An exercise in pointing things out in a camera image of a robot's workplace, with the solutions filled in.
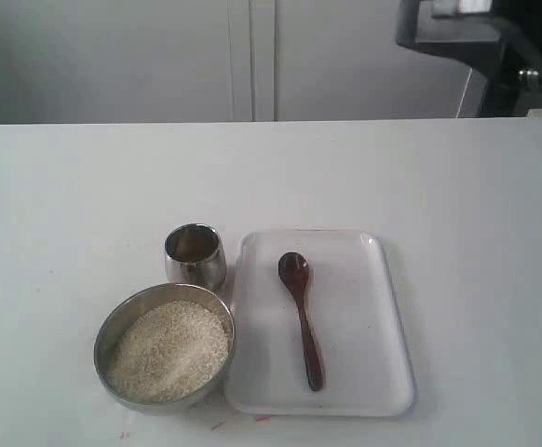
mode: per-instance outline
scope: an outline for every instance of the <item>metal bowl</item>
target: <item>metal bowl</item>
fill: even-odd
[[[107,366],[114,353],[118,340],[138,317],[155,307],[173,301],[197,303],[219,318],[228,337],[229,346],[227,358],[220,370],[213,375],[205,385],[183,398],[157,403],[144,403],[129,400],[110,386],[105,377]],[[108,318],[105,319],[102,328],[97,334],[93,350],[93,361],[95,363],[95,371],[97,371],[97,375],[100,377],[103,386],[110,395],[122,405],[131,410],[149,414],[179,413],[199,400],[202,400],[224,379],[227,369],[234,357],[234,340],[235,326],[232,313],[215,293],[190,284],[161,284],[135,293],[112,311]]]

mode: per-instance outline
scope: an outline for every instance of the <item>brown spoon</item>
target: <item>brown spoon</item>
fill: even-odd
[[[286,253],[279,259],[279,277],[290,291],[293,301],[298,307],[300,329],[302,330],[302,345],[305,352],[306,378],[313,391],[323,388],[323,373],[320,369],[317,347],[308,327],[305,310],[305,291],[308,283],[308,263],[300,253]]]

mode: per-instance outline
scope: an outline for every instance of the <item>uncooked rice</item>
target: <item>uncooked rice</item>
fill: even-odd
[[[127,329],[106,376],[130,400],[176,400],[207,383],[227,354],[222,322],[201,305],[177,301],[150,310]]]

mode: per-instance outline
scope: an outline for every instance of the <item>bowl rim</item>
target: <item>bowl rim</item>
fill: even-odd
[[[192,393],[187,394],[186,396],[182,396],[179,399],[176,400],[165,400],[163,402],[140,402],[135,400],[129,400],[127,397],[121,395],[117,392],[105,379],[105,371],[102,371],[102,369],[99,367],[98,363],[98,345],[101,343],[102,338],[105,333],[105,327],[107,326],[107,323],[114,317],[115,313],[124,305],[131,302],[132,300],[136,299],[138,295],[142,295],[144,293],[148,293],[157,289],[166,289],[169,286],[173,287],[179,287],[179,288],[192,288],[192,289],[199,289],[201,291],[204,291],[208,293],[209,295],[212,295],[214,298],[217,299],[217,301],[222,305],[222,307],[225,309],[225,312],[227,312],[227,315],[230,318],[230,325],[232,328],[232,338],[230,340],[230,346],[227,350],[227,356],[225,357],[224,363],[222,363],[222,366],[220,366],[219,370],[209,379],[207,382],[205,382],[203,385],[201,385],[199,388],[194,390]],[[113,396],[115,396],[116,399],[122,401],[123,403],[126,403],[130,406],[145,406],[145,407],[165,407],[167,405],[176,404],[179,402],[182,402],[184,400],[189,400],[192,396],[194,396],[196,393],[198,393],[200,390],[202,390],[205,386],[207,386],[209,383],[216,381],[219,379],[219,377],[225,373],[225,370],[227,368],[227,365],[231,361],[231,358],[233,357],[234,353],[234,346],[236,345],[236,323],[234,322],[234,315],[232,314],[232,311],[228,307],[228,305],[224,302],[224,300],[221,299],[221,297],[215,293],[214,291],[210,291],[209,289],[205,289],[204,287],[196,286],[194,284],[186,284],[181,282],[165,282],[163,284],[157,284],[155,286],[148,287],[146,289],[143,289],[141,291],[137,291],[136,293],[133,293],[129,298],[124,300],[122,303],[117,305],[112,312],[107,316],[107,318],[103,321],[99,331],[97,332],[97,337],[95,337],[95,343],[93,345],[93,366],[95,368],[95,372],[97,373],[97,376],[100,379],[100,382],[102,382],[102,385],[105,387],[105,389],[108,390]]]

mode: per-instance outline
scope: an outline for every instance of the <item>cabinet door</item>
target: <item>cabinet door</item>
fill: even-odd
[[[244,119],[234,1],[0,0],[0,123]],[[250,60],[246,5],[234,45],[243,39]]]
[[[258,116],[283,121],[456,115],[469,69],[398,47],[399,0],[253,2],[275,8],[275,60],[253,66],[255,110],[261,98],[274,110],[267,107]],[[257,34],[272,19],[253,13],[256,52]],[[259,70],[269,65],[275,71],[272,92]]]

